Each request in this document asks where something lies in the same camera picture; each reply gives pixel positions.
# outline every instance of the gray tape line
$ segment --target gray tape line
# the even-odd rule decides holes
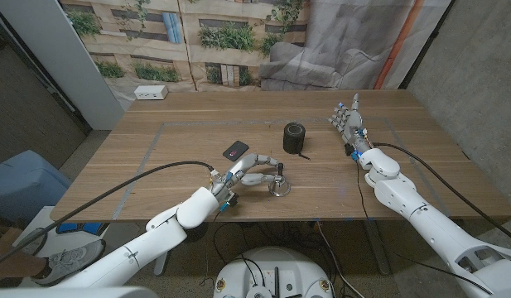
[[[167,126],[193,126],[193,125],[235,125],[235,124],[277,124],[277,123],[313,123],[324,122],[328,118],[304,118],[304,119],[279,119],[279,120],[247,120],[247,121],[199,121],[199,122],[180,122],[180,123],[163,123]]]
[[[389,130],[395,137],[395,140],[397,140],[397,143],[402,147],[405,148],[403,141],[398,136],[398,134],[395,131],[395,128],[393,125],[383,117],[367,117],[367,119],[382,119],[388,125]],[[163,133],[163,129],[166,126],[195,126],[195,125],[235,125],[235,124],[277,124],[277,123],[290,123],[290,122],[298,122],[298,123],[317,123],[317,122],[325,122],[327,121],[327,118],[303,118],[303,119],[280,119],[280,120],[248,120],[248,121],[198,121],[198,122],[177,122],[177,123],[162,123],[159,129],[157,130],[156,136],[152,140],[152,143],[150,144],[147,154],[143,157],[141,164],[139,165],[139,168],[137,169],[136,175],[139,175],[142,173],[142,170],[144,169],[145,165],[147,164],[148,158],[150,157],[150,154],[152,153],[152,150],[154,149],[154,146],[156,145],[157,141],[159,140],[159,137]],[[448,211],[448,208],[444,205],[443,201],[441,200],[440,196],[437,194],[437,192],[434,190],[433,186],[430,184],[430,181],[424,176],[421,169],[417,166],[416,162],[413,160],[413,158],[410,157],[410,162],[412,163],[413,167],[416,169],[417,173],[421,177],[424,184],[427,186],[427,188],[431,191],[432,196],[434,197],[435,201],[439,205],[439,207],[442,209],[443,214],[446,216],[450,215],[450,212]],[[135,186],[136,182],[133,182],[130,184],[126,191],[124,192],[123,197],[119,201],[119,204],[117,205],[117,208],[113,212],[112,219],[117,219],[119,216],[119,213],[121,213],[121,210],[124,207],[124,204],[126,203],[128,197],[130,196],[130,193],[132,192],[133,187]]]
[[[161,134],[163,133],[163,128],[165,127],[165,123],[163,123],[159,129],[157,130],[156,132],[156,136],[154,137],[154,139],[152,140],[152,143],[150,143],[150,146],[148,147],[148,151],[147,153],[145,154],[145,156],[143,157],[142,161],[141,161],[141,164],[139,165],[138,169],[137,169],[137,172],[136,172],[136,175],[139,175],[142,173],[142,170],[145,168],[145,165],[147,164],[147,161],[148,161],[148,158],[150,157],[150,154],[152,153],[152,150],[154,149],[154,146],[156,145],[157,143],[157,140],[159,140],[159,137],[161,136]],[[137,181],[134,181],[132,182],[126,189],[126,191],[124,192],[124,195],[123,197],[121,198],[121,200],[119,201],[119,204],[117,205],[117,207],[115,208],[115,211],[113,212],[113,216],[112,216],[112,219],[117,219],[117,217],[119,216],[119,214],[121,213],[121,210],[123,209],[124,207],[124,203],[126,203],[126,200],[128,199],[128,196],[130,196],[130,193],[132,192],[132,189],[133,187],[135,186]]]
[[[388,125],[389,129],[391,130],[391,133],[395,137],[395,140],[400,145],[400,147],[402,147],[404,149],[407,149],[406,146],[404,146],[403,140],[398,136],[397,132],[395,131],[395,127],[393,127],[393,125],[386,118],[384,118],[383,120]],[[421,171],[419,166],[417,166],[417,163],[415,162],[415,160],[413,158],[411,158],[411,157],[408,157],[408,158],[410,159],[410,162],[412,163],[413,167],[415,168],[415,170],[417,171],[417,173],[421,177],[422,181],[424,182],[424,185],[430,190],[431,195],[434,197],[434,200],[439,205],[439,208],[441,209],[441,212],[444,215],[446,215],[446,216],[450,216],[450,211],[446,207],[445,203],[443,203],[443,200],[441,199],[439,194],[436,192],[434,187],[431,185],[430,181],[427,179],[426,176],[424,176],[424,173]]]

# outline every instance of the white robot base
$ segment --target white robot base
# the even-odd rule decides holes
[[[243,253],[222,268],[213,297],[329,298],[331,287],[323,269],[305,255],[288,248],[263,247]]]

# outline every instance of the person's foot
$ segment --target person's foot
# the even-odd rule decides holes
[[[32,280],[41,286],[54,285],[69,274],[82,270],[97,261],[103,253],[105,245],[105,241],[100,239],[84,245],[82,248],[56,253],[48,257],[48,266],[51,272],[43,278],[32,278]]]

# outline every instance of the wall mural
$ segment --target wall mural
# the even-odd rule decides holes
[[[124,108],[143,84],[396,89],[449,2],[60,0]]]

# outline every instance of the white box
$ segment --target white box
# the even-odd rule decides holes
[[[165,85],[139,86],[134,91],[137,99],[164,99],[169,93]]]

